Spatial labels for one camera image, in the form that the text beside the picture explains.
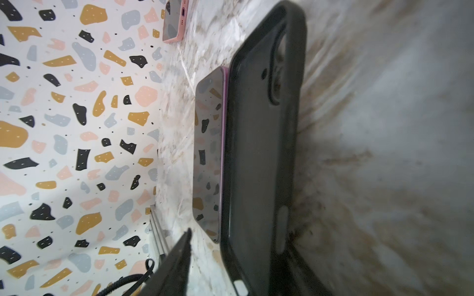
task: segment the purple smartphone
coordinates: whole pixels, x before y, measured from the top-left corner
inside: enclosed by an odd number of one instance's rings
[[[192,213],[213,242],[220,241],[222,165],[228,69],[218,67],[196,87]]]

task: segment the smartphone screen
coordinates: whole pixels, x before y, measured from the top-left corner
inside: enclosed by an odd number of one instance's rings
[[[196,87],[192,212],[215,242],[220,238],[222,136],[226,71],[215,69]]]
[[[178,36],[182,0],[169,0],[164,9],[163,41]]]

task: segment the smartphone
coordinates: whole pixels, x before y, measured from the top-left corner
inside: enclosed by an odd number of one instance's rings
[[[285,250],[306,32],[303,10],[282,1],[229,67],[220,251],[234,288],[243,282],[250,296],[289,295]]]
[[[189,0],[168,0],[164,9],[163,42],[181,41],[186,27]]]
[[[228,70],[218,67],[196,86],[192,213],[213,242],[220,240],[222,160]]]

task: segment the terrazzo patterned wall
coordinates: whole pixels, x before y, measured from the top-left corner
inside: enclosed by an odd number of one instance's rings
[[[0,9],[0,295],[94,295],[150,251],[164,0]]]

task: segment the black phone case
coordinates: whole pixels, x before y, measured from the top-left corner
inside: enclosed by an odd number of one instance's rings
[[[277,75],[274,53],[283,34],[277,89],[269,81]],[[282,1],[230,65],[220,250],[231,281],[241,279],[249,295],[285,295],[284,249],[305,49],[304,13]]]

